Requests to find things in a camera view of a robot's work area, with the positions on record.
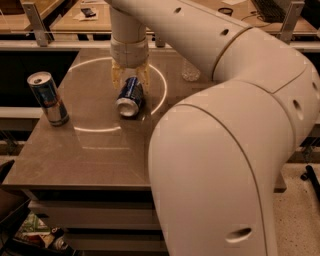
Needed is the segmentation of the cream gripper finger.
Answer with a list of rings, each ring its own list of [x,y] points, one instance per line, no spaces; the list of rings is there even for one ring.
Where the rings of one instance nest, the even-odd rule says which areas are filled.
[[[112,61],[111,77],[115,89],[119,89],[122,86],[124,71],[125,69],[120,64],[115,60]]]
[[[146,94],[150,89],[150,77],[149,77],[149,63],[145,62],[136,68],[136,75],[142,84],[143,90]]]

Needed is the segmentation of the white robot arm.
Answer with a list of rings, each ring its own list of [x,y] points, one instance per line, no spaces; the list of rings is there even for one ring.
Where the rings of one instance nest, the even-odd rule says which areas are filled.
[[[263,30],[190,0],[106,2],[119,63],[139,64],[150,29],[211,80],[169,109],[150,140],[169,256],[277,256],[273,191],[318,117],[316,68]]]

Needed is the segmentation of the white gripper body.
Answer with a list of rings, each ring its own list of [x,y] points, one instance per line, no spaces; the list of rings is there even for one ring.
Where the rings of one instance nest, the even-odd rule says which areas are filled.
[[[110,54],[121,67],[137,68],[148,59],[148,41],[125,43],[111,38]]]

